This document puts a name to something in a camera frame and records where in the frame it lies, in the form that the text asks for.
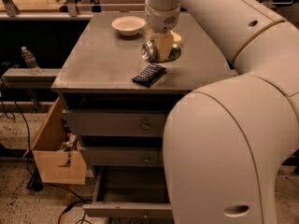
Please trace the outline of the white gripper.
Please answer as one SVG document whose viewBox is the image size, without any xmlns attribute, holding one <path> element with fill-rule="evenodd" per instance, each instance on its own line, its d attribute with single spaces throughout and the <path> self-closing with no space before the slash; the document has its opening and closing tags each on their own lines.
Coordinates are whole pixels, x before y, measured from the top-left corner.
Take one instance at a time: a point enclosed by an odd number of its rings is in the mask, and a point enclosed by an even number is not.
<svg viewBox="0 0 299 224">
<path fill-rule="evenodd" d="M 179 6 L 162 11 L 152 7 L 148 0 L 145 2 L 146 21 L 149 26 L 147 39 L 154 41 L 156 63 L 165 62 L 170 55 L 174 37 L 169 30 L 178 24 L 179 12 Z"/>
</svg>

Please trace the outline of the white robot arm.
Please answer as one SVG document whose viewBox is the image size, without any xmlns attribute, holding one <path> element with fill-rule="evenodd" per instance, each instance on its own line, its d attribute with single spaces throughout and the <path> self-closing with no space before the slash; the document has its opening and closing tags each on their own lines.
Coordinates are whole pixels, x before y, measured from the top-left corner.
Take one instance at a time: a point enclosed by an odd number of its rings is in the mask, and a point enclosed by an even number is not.
<svg viewBox="0 0 299 224">
<path fill-rule="evenodd" d="M 279 167 L 298 148 L 299 29 L 256 0 L 146 0 L 150 28 L 185 7 L 237 72 L 184 96 L 164 126 L 175 224 L 277 224 Z"/>
</svg>

